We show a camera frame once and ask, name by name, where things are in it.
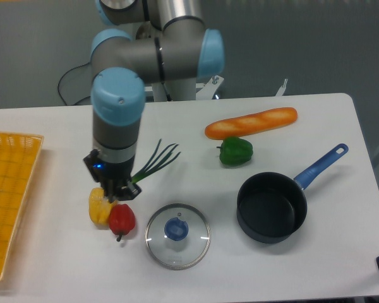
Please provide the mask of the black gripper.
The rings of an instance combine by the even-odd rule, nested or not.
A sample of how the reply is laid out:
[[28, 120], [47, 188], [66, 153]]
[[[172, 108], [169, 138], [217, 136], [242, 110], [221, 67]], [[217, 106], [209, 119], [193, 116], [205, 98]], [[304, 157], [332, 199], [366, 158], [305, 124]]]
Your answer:
[[99, 157], [98, 150], [92, 150], [84, 159], [93, 180], [104, 190], [108, 202], [134, 200], [141, 192], [141, 187], [131, 180], [134, 157], [118, 163], [111, 163]]

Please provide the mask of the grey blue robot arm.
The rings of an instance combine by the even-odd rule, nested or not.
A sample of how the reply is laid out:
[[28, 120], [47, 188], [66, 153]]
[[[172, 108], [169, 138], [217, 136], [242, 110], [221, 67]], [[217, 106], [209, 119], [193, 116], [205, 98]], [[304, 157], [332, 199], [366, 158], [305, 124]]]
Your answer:
[[108, 29], [92, 42], [93, 149], [84, 162], [109, 201], [136, 198], [131, 177], [145, 86], [222, 72], [224, 43], [208, 29], [199, 1], [97, 1]]

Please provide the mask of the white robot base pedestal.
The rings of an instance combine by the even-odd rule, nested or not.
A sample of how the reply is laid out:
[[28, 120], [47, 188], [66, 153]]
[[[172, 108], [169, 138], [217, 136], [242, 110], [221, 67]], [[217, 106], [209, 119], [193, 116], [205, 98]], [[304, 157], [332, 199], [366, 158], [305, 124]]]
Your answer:
[[175, 20], [163, 31], [147, 21], [139, 27], [136, 39], [155, 45], [158, 78], [145, 83], [152, 87], [156, 102], [195, 100], [197, 81], [224, 69], [221, 32], [206, 29], [200, 20]]

